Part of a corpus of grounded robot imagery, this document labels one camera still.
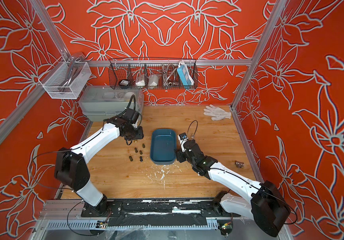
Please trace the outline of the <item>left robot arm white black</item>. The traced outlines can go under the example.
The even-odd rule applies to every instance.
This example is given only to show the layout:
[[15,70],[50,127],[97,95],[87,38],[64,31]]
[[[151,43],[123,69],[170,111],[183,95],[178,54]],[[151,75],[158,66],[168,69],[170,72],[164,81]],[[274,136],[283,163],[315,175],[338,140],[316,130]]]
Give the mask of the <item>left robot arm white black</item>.
[[57,152],[55,178],[70,187],[99,215],[107,212],[107,197],[92,183],[88,163],[119,137],[124,138],[128,146],[144,138],[142,116],[136,105],[136,96],[132,95],[127,107],[118,115],[103,120],[103,126],[97,132],[79,144]]

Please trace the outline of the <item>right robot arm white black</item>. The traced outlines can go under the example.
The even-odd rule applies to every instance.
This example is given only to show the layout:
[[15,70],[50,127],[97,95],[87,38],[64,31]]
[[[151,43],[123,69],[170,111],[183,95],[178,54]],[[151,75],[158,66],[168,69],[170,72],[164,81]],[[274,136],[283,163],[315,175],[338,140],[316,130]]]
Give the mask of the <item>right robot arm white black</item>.
[[187,137],[178,140],[180,148],[176,150],[176,159],[180,163],[188,162],[199,176],[220,183],[243,198],[238,200],[230,193],[221,194],[219,204],[225,212],[252,219],[269,236],[278,236],[291,208],[275,184],[254,181],[230,170],[206,156],[195,140]]

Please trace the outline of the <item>teal plastic storage box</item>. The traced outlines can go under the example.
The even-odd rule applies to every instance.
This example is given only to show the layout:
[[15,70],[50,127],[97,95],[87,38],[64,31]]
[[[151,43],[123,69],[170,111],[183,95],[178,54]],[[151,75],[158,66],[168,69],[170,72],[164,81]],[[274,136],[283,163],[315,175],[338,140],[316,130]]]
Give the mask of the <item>teal plastic storage box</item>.
[[176,159],[176,133],[172,129],[157,129],[152,133],[150,158],[156,165],[171,165]]

